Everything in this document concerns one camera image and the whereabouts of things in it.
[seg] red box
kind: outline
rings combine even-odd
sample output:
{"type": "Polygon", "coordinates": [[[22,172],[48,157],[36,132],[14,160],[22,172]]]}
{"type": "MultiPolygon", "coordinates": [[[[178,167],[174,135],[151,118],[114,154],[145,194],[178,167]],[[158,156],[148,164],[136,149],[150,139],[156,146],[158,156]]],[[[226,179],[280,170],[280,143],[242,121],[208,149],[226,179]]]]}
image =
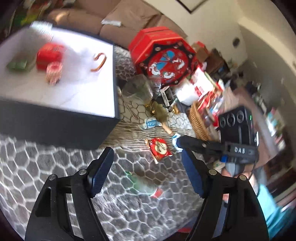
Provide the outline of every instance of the red box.
{"type": "Polygon", "coordinates": [[[38,70],[46,71],[47,66],[51,62],[61,62],[65,52],[63,45],[55,43],[47,43],[39,49],[36,58],[36,67],[38,70]]]}
{"type": "Polygon", "coordinates": [[[137,73],[160,77],[164,85],[177,85],[198,65],[196,52],[167,27],[141,30],[128,49],[137,73]]]}

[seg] red wrapper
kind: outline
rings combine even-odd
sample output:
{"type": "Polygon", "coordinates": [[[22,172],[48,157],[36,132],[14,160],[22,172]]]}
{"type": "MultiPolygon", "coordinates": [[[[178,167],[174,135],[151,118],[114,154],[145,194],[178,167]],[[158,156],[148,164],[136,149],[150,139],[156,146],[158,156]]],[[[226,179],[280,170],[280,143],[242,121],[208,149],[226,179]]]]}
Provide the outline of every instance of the red wrapper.
{"type": "Polygon", "coordinates": [[[152,140],[148,140],[148,142],[152,154],[158,161],[160,161],[162,158],[166,156],[173,155],[164,139],[156,137],[152,140]]]}

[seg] stone-patterned rug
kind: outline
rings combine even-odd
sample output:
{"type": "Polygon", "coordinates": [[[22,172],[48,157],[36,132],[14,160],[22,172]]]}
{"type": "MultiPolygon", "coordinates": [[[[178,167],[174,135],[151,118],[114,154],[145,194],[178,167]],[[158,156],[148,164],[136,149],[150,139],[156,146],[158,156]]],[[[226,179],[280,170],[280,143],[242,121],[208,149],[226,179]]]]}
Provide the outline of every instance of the stone-patterned rug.
{"type": "MultiPolygon", "coordinates": [[[[122,79],[135,75],[129,52],[116,47],[116,74],[122,79]]],[[[140,117],[134,119],[119,100],[121,121],[97,150],[72,150],[44,146],[0,135],[0,207],[20,234],[25,229],[35,200],[48,175],[73,175],[97,159],[106,146],[115,151],[114,163],[101,193],[93,199],[98,218],[110,240],[163,240],[196,215],[202,199],[194,193],[170,137],[161,128],[141,131],[135,123],[143,123],[150,114],[144,106],[131,103],[140,117]],[[160,164],[154,164],[144,144],[145,138],[163,137],[171,150],[160,164]],[[156,183],[164,190],[158,199],[136,193],[125,171],[134,172],[156,183]]],[[[172,115],[168,125],[182,135],[194,136],[185,114],[172,115]]],[[[70,219],[75,235],[82,237],[73,206],[67,196],[70,219]]]]}

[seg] brown box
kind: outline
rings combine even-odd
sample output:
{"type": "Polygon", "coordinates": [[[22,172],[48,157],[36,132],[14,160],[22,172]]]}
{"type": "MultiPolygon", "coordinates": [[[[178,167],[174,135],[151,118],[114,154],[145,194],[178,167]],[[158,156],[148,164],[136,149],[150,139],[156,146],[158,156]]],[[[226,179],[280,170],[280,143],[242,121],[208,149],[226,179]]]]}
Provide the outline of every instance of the brown box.
{"type": "Polygon", "coordinates": [[[197,43],[194,43],[193,45],[191,45],[191,47],[195,50],[195,56],[199,62],[203,63],[209,57],[207,51],[201,46],[199,46],[197,43]]]}

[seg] person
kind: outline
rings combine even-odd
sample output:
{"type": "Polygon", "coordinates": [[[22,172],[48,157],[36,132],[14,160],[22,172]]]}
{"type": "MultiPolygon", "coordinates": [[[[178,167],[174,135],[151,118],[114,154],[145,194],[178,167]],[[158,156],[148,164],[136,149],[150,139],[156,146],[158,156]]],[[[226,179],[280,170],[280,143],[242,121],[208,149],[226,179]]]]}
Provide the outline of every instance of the person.
{"type": "MultiPolygon", "coordinates": [[[[222,169],[221,174],[224,176],[231,176],[225,168],[222,169]]],[[[250,172],[245,172],[243,173],[243,175],[249,178],[250,172]]],[[[254,175],[251,176],[249,182],[254,189],[254,192],[263,211],[268,228],[269,239],[279,239],[292,225],[295,224],[295,210],[287,208],[286,210],[281,211],[281,207],[279,207],[275,203],[267,187],[263,184],[259,184],[254,175]]],[[[224,203],[222,203],[213,237],[219,236],[221,234],[226,216],[228,198],[229,194],[223,195],[224,203]]]]}

